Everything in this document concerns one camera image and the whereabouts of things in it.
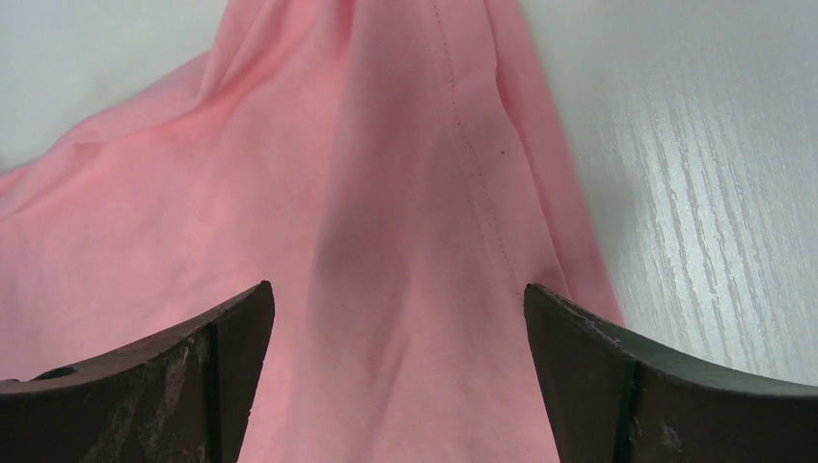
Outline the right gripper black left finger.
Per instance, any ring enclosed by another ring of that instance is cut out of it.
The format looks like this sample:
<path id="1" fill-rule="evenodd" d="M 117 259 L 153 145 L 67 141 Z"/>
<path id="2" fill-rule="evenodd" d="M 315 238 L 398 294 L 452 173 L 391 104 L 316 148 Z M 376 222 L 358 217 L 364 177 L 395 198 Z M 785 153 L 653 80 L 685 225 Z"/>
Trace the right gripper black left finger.
<path id="1" fill-rule="evenodd" d="M 234 462 L 275 317 L 264 281 L 99 356 L 1 384 L 5 462 Z"/>

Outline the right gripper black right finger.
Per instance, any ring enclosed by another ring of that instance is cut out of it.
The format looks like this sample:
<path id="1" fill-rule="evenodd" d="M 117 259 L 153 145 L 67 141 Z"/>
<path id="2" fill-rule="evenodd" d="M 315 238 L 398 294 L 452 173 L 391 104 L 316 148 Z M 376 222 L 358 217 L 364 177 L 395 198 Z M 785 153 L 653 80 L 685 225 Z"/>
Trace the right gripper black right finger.
<path id="1" fill-rule="evenodd" d="M 563 462 L 813 462 L 817 390 L 698 359 L 529 285 L 524 317 Z"/>

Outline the light pink t-shirt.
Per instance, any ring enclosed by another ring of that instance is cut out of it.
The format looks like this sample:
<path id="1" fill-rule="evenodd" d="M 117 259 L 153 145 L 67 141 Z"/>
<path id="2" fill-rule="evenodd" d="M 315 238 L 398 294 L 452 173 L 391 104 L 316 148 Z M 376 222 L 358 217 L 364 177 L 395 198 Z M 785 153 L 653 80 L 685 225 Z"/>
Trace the light pink t-shirt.
<path id="1" fill-rule="evenodd" d="M 1 178 L 1 374 L 266 280 L 245 462 L 554 462 L 530 283 L 620 319 L 515 1 L 232 1 Z"/>

